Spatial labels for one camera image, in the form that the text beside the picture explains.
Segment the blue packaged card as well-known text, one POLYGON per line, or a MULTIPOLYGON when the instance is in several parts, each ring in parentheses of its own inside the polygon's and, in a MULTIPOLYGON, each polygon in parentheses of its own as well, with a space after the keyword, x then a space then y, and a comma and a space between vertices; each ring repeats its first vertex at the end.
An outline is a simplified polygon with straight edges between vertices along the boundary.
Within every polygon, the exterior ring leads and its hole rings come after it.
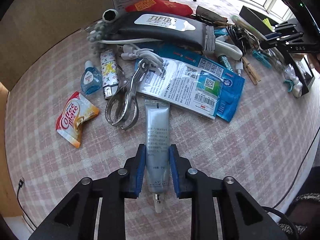
POLYGON ((209 119, 230 122, 236 113, 245 79, 220 64, 187 49, 164 42, 140 43, 163 59, 150 68, 137 92, 168 102, 209 119))

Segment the patterned lighter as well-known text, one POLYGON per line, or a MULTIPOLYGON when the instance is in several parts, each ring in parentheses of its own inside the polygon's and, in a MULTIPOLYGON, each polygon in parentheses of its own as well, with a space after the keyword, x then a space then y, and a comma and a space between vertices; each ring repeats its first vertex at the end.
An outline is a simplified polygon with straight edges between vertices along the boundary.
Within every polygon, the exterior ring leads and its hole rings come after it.
POLYGON ((101 78, 104 99, 111 98, 118 89, 116 55, 112 49, 100 54, 101 78))

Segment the blue eye drop bottle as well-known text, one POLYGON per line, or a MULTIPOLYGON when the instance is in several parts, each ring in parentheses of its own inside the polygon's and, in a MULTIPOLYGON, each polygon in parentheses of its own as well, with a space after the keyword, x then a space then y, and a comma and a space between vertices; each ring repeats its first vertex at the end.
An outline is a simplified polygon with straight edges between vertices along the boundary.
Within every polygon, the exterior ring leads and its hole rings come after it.
POLYGON ((85 62, 85 71, 81 77, 81 90, 89 95, 98 91, 102 87, 102 77, 99 70, 92 61, 85 62))

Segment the wooden clothespin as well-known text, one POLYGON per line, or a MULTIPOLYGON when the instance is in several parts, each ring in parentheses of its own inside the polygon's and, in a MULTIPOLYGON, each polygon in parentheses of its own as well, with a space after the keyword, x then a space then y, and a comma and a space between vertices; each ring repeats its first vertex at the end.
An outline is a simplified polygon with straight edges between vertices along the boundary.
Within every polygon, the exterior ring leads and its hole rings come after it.
POLYGON ((250 80, 254 85, 257 85, 261 81, 260 75, 255 70, 255 68, 250 64, 248 59, 246 59, 244 56, 242 57, 242 62, 244 64, 244 70, 249 76, 250 80))

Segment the red plastic bag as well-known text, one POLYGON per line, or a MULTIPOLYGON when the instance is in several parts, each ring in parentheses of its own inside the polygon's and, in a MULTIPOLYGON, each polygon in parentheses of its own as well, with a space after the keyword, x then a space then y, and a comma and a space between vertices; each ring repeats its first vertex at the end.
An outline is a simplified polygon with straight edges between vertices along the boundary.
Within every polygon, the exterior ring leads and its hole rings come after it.
POLYGON ((193 10, 188 5, 165 0, 142 0, 133 5, 127 6, 125 11, 163 12, 183 17, 189 17, 193 14, 193 10))

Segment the metal tongs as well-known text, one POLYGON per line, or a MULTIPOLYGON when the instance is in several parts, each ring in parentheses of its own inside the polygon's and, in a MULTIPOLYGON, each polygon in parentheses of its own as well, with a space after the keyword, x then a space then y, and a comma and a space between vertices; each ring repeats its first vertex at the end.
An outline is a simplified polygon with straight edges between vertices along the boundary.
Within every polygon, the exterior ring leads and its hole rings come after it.
POLYGON ((141 59, 131 79, 127 79, 122 68, 117 66, 118 88, 116 93, 108 100, 105 108, 106 121, 113 127, 119 127, 126 131, 135 126, 139 118, 137 88, 149 67, 149 61, 141 59))

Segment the black storage tray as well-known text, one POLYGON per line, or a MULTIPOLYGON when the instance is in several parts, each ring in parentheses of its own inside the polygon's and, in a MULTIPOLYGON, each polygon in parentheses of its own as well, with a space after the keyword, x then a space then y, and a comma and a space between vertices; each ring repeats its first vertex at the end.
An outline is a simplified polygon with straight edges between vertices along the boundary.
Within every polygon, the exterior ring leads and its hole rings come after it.
POLYGON ((308 93, 315 80, 312 73, 299 70, 293 54, 319 54, 319 26, 312 17, 307 7, 300 3, 293 10, 294 18, 283 23, 271 21, 274 24, 274 31, 271 31, 263 23, 265 15, 243 6, 240 16, 264 37, 260 44, 262 49, 277 49, 284 57, 286 64, 293 67, 296 77, 302 83, 302 95, 308 93))

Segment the black pouch white label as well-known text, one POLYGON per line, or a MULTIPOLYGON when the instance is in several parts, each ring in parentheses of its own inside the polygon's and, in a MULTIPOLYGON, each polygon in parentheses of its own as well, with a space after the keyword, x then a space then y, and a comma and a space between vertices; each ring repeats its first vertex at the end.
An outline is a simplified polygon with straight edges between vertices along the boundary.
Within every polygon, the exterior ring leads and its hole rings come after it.
POLYGON ((215 50, 214 27, 173 14, 128 12, 111 24, 111 33, 124 39, 149 38, 196 50, 215 50))

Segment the silver cream tube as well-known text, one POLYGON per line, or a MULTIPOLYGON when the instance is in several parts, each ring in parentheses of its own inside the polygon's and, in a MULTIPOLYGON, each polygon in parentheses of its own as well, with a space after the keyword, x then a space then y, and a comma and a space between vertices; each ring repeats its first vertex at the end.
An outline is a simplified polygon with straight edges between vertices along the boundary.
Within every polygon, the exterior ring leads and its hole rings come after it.
POLYGON ((161 213, 169 187, 169 114, 170 105, 146 99, 146 171, 155 212, 161 213))

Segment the coffee mate sachet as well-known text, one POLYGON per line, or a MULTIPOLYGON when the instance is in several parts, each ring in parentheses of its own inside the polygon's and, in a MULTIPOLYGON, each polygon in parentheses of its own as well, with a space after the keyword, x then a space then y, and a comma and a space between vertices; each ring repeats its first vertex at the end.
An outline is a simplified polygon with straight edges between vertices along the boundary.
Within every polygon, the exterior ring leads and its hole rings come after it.
POLYGON ((76 91, 67 100, 62 113, 58 117, 55 126, 56 131, 74 147, 79 148, 84 122, 95 118, 99 112, 99 108, 76 91))

